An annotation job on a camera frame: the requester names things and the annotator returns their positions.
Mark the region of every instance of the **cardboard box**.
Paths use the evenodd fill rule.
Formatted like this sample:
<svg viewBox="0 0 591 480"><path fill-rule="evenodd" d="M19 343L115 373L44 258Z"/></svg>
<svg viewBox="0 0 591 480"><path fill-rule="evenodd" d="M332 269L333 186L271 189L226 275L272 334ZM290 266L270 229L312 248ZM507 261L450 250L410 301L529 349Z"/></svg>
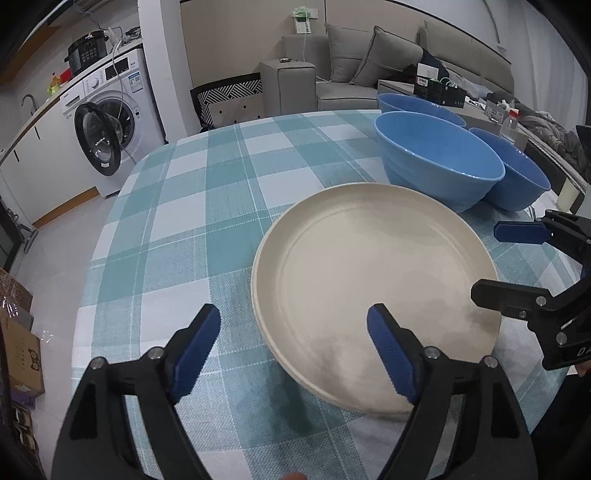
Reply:
<svg viewBox="0 0 591 480"><path fill-rule="evenodd" d="M30 397L45 393L39 338L10 318L3 308L0 308L0 325L11 387Z"/></svg>
<svg viewBox="0 0 591 480"><path fill-rule="evenodd" d="M33 295L10 273L0 268L0 297L7 296L17 302L27 312L31 311Z"/></svg>

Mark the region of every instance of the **sticker label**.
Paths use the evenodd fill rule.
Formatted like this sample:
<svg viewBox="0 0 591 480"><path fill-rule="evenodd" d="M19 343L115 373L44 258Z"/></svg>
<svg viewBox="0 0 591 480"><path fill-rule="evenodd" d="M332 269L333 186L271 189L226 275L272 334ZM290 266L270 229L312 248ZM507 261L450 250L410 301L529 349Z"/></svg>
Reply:
<svg viewBox="0 0 591 480"><path fill-rule="evenodd" d="M133 93L143 90L144 85L142 84L142 77L140 76L139 72L129 75L128 79L129 85L131 86L131 91Z"/></svg>

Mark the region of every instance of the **yellow bottle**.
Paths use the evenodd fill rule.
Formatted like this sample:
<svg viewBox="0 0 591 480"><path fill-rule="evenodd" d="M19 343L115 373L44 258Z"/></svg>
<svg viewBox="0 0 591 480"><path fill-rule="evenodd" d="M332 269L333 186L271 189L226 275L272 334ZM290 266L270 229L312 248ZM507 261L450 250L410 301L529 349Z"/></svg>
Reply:
<svg viewBox="0 0 591 480"><path fill-rule="evenodd" d="M51 79L51 83L47 89L49 96L55 95L59 91L61 85L61 80L58 76L56 76L56 73L54 72L52 75L53 78Z"/></svg>

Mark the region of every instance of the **white plate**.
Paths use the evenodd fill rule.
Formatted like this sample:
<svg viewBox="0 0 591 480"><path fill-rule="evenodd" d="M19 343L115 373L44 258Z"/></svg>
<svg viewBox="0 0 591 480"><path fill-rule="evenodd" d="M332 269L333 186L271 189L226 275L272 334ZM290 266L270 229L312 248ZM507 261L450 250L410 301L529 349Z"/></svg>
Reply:
<svg viewBox="0 0 591 480"><path fill-rule="evenodd" d="M364 413L410 411L369 337L368 309L385 303L423 345L472 362L489 355L498 312L470 288L497 280L486 248L459 216L403 187L355 183L292 206L263 238L252 268L258 326L304 388Z"/></svg>

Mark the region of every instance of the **sofa armrest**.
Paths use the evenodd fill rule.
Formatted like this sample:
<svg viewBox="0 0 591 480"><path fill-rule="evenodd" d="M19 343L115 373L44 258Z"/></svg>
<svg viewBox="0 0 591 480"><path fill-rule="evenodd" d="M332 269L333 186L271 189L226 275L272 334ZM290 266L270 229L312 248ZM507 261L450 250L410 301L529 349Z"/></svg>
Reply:
<svg viewBox="0 0 591 480"><path fill-rule="evenodd" d="M266 116L316 111L316 68L305 61L259 64Z"/></svg>

